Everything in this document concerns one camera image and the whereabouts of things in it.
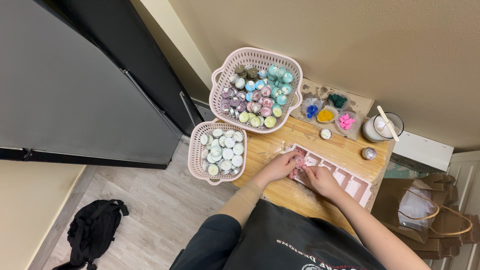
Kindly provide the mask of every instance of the cardboard sheet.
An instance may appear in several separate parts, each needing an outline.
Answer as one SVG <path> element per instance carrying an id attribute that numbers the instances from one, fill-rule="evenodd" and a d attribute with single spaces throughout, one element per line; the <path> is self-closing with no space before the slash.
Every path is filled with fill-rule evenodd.
<path id="1" fill-rule="evenodd" d="M 324 101 L 324 105 L 328 104 L 328 95 L 332 94 L 335 90 L 335 88 L 312 82 L 305 78 L 302 79 L 301 85 L 301 94 L 303 100 L 305 100 L 306 98 L 318 98 Z M 360 118 L 360 121 L 363 123 L 365 121 L 365 118 L 367 117 L 368 112 L 370 111 L 370 108 L 373 105 L 374 100 L 357 96 L 352 93 L 348 94 L 350 96 L 351 104 L 347 109 L 345 109 L 345 111 L 355 113 Z M 319 127 L 320 129 L 329 128 L 332 130 L 333 133 L 339 134 L 340 136 L 354 141 L 357 141 L 357 138 L 359 137 L 359 134 L 361 132 L 360 126 L 360 128 L 358 128 L 356 131 L 352 132 L 349 135 L 345 135 L 340 132 L 340 129 L 337 127 L 335 122 L 320 123 L 314 118 L 308 119 L 307 116 L 302 112 L 301 106 L 293 110 L 290 115 L 297 118 L 298 120 L 302 120 L 306 123 L 310 123 L 316 127 Z"/>

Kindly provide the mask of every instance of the hand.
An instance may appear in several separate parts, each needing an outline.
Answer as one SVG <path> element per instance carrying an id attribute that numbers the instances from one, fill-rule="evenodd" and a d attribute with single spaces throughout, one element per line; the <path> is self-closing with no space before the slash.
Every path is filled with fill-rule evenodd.
<path id="1" fill-rule="evenodd" d="M 256 182 L 261 188 L 265 188 L 269 183 L 284 178 L 297 165 L 293 158 L 298 155 L 299 152 L 296 151 L 278 154 L 252 177 L 252 181 Z"/>
<path id="2" fill-rule="evenodd" d="M 327 199 L 345 192 L 327 167 L 303 165 L 308 180 L 305 184 Z"/>

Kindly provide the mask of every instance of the beige sleeve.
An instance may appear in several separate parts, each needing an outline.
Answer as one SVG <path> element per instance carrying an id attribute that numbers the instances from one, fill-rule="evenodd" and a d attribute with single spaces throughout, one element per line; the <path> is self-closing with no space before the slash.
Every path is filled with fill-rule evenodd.
<path id="1" fill-rule="evenodd" d="M 248 181 L 220 208 L 217 214 L 233 217 L 243 228 L 262 192 L 263 190 L 255 182 Z"/>

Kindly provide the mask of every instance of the wooden table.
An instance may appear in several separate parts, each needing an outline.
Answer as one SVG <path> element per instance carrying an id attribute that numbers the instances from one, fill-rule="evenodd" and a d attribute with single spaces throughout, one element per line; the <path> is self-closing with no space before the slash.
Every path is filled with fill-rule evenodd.
<path id="1" fill-rule="evenodd" d="M 356 142 L 336 134 L 330 140 L 319 138 L 313 141 L 316 135 L 312 135 L 310 139 L 307 139 L 304 133 L 311 134 L 313 132 L 319 134 L 315 126 L 291 116 L 275 132 L 268 134 L 247 132 L 249 138 L 247 144 L 247 165 L 242 176 L 232 183 L 238 187 L 243 186 L 265 164 L 282 152 L 284 145 L 286 148 L 289 148 L 294 143 L 297 143 L 340 166 L 344 166 L 349 171 L 372 182 L 372 184 L 376 184 L 371 188 L 371 200 L 373 201 L 379 187 L 379 184 L 376 182 L 381 181 L 383 177 L 393 144 L 391 144 L 391 147 L 388 147 L 388 142 L 371 143 L 363 135 L 360 135 Z M 366 147 L 373 147 L 377 150 L 377 157 L 374 160 L 362 158 L 361 151 Z M 352 227 L 335 206 L 295 180 L 284 178 L 272 182 L 264 190 L 264 195 L 276 205 L 284 206 L 306 217 L 324 219 L 353 234 Z M 371 204 L 372 202 L 367 204 L 367 210 L 371 210 L 368 209 L 369 206 L 371 208 Z"/>

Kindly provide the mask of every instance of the plastic bag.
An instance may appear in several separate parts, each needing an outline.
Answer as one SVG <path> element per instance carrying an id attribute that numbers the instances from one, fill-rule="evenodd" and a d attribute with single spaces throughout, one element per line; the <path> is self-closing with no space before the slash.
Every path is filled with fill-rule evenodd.
<path id="1" fill-rule="evenodd" d="M 416 187 L 410 187 L 409 190 L 424 198 L 431 199 L 430 190 L 419 189 Z M 437 207 L 433 203 L 420 198 L 411 192 L 405 193 L 400 202 L 398 211 L 403 212 L 411 218 L 423 218 L 432 215 L 437 210 Z M 398 221 L 400 222 L 400 225 L 418 231 L 420 231 L 422 227 L 428 227 L 428 219 L 413 220 L 401 213 L 398 213 Z"/>
<path id="2" fill-rule="evenodd" d="M 315 119 L 315 116 L 322 110 L 323 101 L 318 98 L 307 98 L 301 106 L 302 112 L 308 119 Z"/>

